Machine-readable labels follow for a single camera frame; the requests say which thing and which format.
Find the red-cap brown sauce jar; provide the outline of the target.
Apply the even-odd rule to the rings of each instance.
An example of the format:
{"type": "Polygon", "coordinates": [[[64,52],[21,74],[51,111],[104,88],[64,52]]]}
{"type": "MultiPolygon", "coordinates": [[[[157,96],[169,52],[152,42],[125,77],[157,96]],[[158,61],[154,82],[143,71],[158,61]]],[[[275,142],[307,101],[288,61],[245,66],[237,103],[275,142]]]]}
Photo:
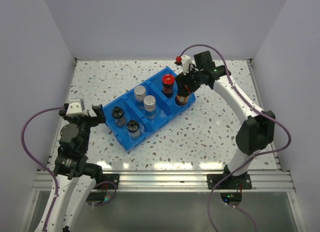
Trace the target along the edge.
{"type": "Polygon", "coordinates": [[[176,95],[175,97],[175,103],[178,105],[178,106],[185,106],[188,101],[189,101],[189,95],[188,96],[180,96],[180,95],[176,95]]]}

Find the red-cap dark sauce jar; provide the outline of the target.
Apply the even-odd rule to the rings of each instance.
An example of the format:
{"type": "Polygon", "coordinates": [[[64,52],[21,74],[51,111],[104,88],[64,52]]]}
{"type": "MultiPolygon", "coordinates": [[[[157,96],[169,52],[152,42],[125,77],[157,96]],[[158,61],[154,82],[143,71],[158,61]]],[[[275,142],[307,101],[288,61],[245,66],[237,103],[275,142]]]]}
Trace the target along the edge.
{"type": "Polygon", "coordinates": [[[165,74],[162,77],[162,93],[167,97],[172,97],[174,93],[175,77],[172,74],[165,74]]]}

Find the black-cap brown spice bottle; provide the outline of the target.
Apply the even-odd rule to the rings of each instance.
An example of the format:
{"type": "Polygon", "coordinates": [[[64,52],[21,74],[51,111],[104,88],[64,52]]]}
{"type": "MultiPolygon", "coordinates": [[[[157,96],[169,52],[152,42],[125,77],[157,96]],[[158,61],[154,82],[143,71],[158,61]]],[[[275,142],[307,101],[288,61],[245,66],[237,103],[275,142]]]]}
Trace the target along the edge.
{"type": "Polygon", "coordinates": [[[115,106],[111,112],[111,115],[118,127],[122,128],[127,124],[125,112],[121,107],[115,106]]]}

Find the silver-lid shaker jar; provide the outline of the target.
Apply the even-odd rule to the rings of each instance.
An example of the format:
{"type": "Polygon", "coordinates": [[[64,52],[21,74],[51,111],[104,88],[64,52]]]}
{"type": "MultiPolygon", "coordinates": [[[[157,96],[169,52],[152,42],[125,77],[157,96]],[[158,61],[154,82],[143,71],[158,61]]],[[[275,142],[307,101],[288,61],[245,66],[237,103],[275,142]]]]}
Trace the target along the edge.
{"type": "Polygon", "coordinates": [[[153,95],[147,95],[143,103],[146,117],[153,120],[156,117],[156,98],[153,95]]]}

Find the black-cap white spice bottle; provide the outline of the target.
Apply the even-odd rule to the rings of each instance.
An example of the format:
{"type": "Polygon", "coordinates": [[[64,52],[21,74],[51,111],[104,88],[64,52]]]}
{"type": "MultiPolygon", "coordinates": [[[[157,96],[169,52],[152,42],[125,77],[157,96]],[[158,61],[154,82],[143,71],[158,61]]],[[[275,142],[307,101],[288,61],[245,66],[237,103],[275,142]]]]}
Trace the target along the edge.
{"type": "Polygon", "coordinates": [[[134,119],[129,120],[127,122],[126,128],[127,128],[129,137],[132,140],[137,140],[138,138],[141,137],[142,132],[140,129],[140,124],[136,120],[134,119]]]}

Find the silver-lid blue-label spice jar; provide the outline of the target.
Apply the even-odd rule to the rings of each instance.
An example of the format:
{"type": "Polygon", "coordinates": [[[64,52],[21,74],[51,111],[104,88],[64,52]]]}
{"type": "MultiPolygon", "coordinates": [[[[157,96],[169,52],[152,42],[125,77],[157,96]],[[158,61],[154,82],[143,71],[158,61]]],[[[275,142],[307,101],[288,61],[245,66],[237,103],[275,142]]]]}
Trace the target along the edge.
{"type": "Polygon", "coordinates": [[[134,88],[134,97],[136,106],[139,110],[144,109],[144,98],[146,97],[146,88],[143,85],[138,85],[134,88]]]}

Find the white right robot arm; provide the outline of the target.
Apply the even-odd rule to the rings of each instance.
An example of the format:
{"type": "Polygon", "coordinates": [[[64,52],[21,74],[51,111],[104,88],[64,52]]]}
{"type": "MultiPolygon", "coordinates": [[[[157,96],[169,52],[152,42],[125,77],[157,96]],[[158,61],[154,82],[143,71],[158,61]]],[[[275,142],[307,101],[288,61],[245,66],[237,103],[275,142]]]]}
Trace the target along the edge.
{"type": "Polygon", "coordinates": [[[248,171],[249,159],[273,142],[275,114],[271,110],[264,111],[245,95],[226,66],[216,66],[209,51],[193,58],[177,56],[175,64],[182,67],[182,72],[175,77],[176,103],[183,104],[187,97],[206,85],[224,99],[241,124],[235,136],[236,152],[226,166],[228,172],[222,177],[227,188],[235,188],[241,182],[240,176],[248,171]]]}

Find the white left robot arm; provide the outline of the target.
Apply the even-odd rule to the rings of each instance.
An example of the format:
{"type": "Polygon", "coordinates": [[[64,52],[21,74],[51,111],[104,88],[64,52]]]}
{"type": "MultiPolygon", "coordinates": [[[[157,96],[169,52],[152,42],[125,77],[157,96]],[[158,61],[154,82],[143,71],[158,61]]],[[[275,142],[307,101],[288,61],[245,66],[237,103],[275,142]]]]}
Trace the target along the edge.
{"type": "Polygon", "coordinates": [[[37,232],[70,232],[93,188],[103,185],[102,167],[87,162],[91,128],[106,122],[103,106],[92,107],[95,116],[85,110],[83,100],[64,104],[59,115],[67,121],[60,130],[54,162],[54,181],[37,232]]]}

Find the blue three-compartment plastic bin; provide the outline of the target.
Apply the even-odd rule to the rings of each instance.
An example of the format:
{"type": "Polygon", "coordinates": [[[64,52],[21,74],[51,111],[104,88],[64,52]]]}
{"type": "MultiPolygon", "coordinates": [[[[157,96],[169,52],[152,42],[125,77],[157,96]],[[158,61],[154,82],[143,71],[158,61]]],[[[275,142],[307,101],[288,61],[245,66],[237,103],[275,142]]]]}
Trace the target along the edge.
{"type": "Polygon", "coordinates": [[[177,105],[175,98],[178,87],[176,84],[173,85],[173,95],[166,97],[163,93],[165,75],[176,76],[172,69],[165,67],[140,83],[145,88],[146,99],[138,98],[137,90],[133,88],[103,107],[106,125],[127,152],[187,110],[196,101],[195,95],[192,94],[185,105],[177,105]],[[123,110],[127,122],[135,120],[139,124],[139,137],[133,138],[134,132],[131,128],[117,125],[113,113],[115,107],[123,110]]]}

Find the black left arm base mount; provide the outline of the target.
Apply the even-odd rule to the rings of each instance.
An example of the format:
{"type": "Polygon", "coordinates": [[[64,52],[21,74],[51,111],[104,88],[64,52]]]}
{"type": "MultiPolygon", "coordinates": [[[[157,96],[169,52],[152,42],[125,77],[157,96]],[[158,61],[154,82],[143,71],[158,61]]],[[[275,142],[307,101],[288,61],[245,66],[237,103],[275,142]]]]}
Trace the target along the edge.
{"type": "Polygon", "coordinates": [[[115,184],[115,187],[110,183],[105,183],[99,186],[102,190],[113,190],[114,188],[118,189],[120,182],[120,175],[118,173],[103,173],[100,177],[100,182],[112,182],[115,184]]]}

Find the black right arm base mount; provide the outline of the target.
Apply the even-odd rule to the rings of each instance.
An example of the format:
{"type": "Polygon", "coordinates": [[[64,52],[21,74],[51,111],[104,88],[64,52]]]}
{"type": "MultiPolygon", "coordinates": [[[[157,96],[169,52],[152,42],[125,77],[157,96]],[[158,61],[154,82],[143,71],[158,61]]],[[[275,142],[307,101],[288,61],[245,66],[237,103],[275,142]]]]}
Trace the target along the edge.
{"type": "Polygon", "coordinates": [[[253,188],[251,177],[248,173],[240,176],[232,175],[216,186],[225,176],[225,174],[207,174],[206,182],[208,189],[212,190],[215,187],[216,190],[251,190],[253,188]]]}

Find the aluminium front rail frame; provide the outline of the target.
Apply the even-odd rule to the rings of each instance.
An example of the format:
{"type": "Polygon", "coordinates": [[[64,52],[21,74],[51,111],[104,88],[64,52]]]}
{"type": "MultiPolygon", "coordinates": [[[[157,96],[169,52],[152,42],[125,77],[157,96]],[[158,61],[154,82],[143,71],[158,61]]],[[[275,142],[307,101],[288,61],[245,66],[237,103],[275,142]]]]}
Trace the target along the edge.
{"type": "MultiPolygon", "coordinates": [[[[207,175],[221,175],[221,170],[141,170],[104,171],[104,176],[118,174],[119,192],[209,192],[207,175]]],[[[289,172],[250,170],[249,192],[294,192],[289,172]]]]}

